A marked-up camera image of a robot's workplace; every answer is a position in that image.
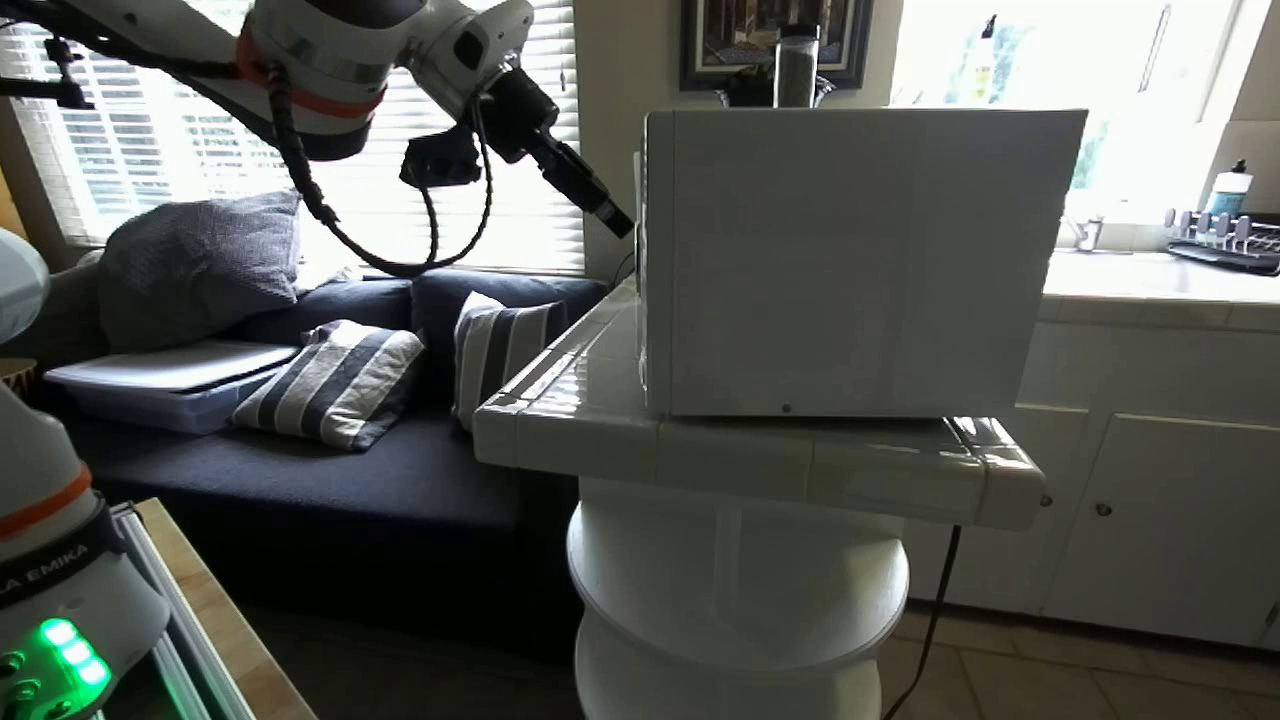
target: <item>green light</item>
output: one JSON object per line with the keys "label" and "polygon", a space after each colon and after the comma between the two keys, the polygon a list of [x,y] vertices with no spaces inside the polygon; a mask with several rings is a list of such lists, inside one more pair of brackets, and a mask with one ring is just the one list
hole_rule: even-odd
{"label": "green light", "polygon": [[69,663],[85,663],[92,648],[85,638],[61,648]]}
{"label": "green light", "polygon": [[85,678],[85,684],[108,684],[108,678],[113,678],[113,672],[108,672],[108,663],[103,663],[103,659],[92,659],[92,663],[85,663],[85,669],[81,669],[81,678]]}
{"label": "green light", "polygon": [[40,624],[40,635],[44,635],[49,645],[73,645],[81,633],[78,633],[78,624],[69,624],[69,620],[44,620],[44,624]]}

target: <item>cabinet door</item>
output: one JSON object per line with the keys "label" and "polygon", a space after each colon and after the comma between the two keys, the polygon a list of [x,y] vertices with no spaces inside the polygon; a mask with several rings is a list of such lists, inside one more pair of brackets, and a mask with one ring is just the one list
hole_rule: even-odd
{"label": "cabinet door", "polygon": [[[1007,437],[1040,463],[1049,499],[1040,514],[1019,528],[965,528],[951,602],[1031,612],[1049,596],[1053,557],[1070,538],[1066,509],[1081,496],[1081,449],[1088,432],[1085,406],[1018,406],[1000,421]],[[934,596],[939,584],[947,528],[917,523],[912,546],[912,596]]]}
{"label": "cabinet door", "polygon": [[1049,616],[1256,645],[1278,569],[1280,429],[1117,416]]}

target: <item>picture frame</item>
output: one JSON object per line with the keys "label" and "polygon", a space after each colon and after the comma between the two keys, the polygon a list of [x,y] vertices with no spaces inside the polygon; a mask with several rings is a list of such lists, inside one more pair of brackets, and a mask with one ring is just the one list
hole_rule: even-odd
{"label": "picture frame", "polygon": [[872,0],[681,0],[681,87],[720,87],[744,66],[773,66],[784,25],[821,25],[821,77],[864,84]]}

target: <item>window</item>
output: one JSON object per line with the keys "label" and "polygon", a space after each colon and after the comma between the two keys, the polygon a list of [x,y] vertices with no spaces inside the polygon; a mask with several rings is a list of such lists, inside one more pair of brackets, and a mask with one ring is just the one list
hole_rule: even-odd
{"label": "window", "polygon": [[[192,8],[235,33],[249,0],[192,0]],[[572,0],[533,0],[533,8],[537,25],[522,63],[562,103],[553,131],[575,149]],[[44,26],[0,33],[0,63],[25,77],[49,77],[44,37]],[[228,111],[166,73],[85,53],[78,77],[97,107],[65,111],[44,101],[20,101],[20,120],[25,137],[38,137],[40,171],[69,181],[73,212],[81,212],[92,240],[103,240],[121,220],[166,199],[290,186],[275,149],[261,145]],[[430,250],[430,212],[420,194],[402,184],[402,152],[414,137],[442,129],[452,129],[452,120],[397,66],[375,107],[370,149],[352,160],[314,165],[326,199],[374,250],[391,260],[420,260]],[[580,212],[545,184],[533,160],[503,165],[492,155],[492,169],[492,220],[470,262],[580,271]],[[480,220],[486,184],[432,194],[450,240],[443,250],[460,247]],[[307,250],[345,255],[327,230],[315,230]]]}
{"label": "window", "polygon": [[1195,207],[1268,0],[909,0],[894,103],[1088,107],[1070,212]]}

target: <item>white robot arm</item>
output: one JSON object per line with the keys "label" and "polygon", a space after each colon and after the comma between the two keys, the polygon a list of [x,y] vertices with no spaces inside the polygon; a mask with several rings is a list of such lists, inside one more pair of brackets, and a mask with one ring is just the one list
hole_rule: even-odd
{"label": "white robot arm", "polygon": [[[0,229],[0,342],[44,302],[44,260]],[[65,423],[0,384],[0,716],[85,716],[166,635]]]}
{"label": "white robot arm", "polygon": [[[192,84],[279,149],[319,220],[332,212],[307,186],[306,160],[356,155],[387,73],[408,66],[460,131],[476,131],[508,165],[533,155],[575,207],[618,236],[632,230],[593,169],[553,137],[562,107],[515,63],[533,26],[527,0],[489,11],[460,0],[255,0],[240,37],[184,0],[0,0],[4,16]],[[53,96],[78,101],[69,73]],[[414,145],[402,175],[420,186],[458,184],[436,171],[458,165],[452,152],[450,138]]]}

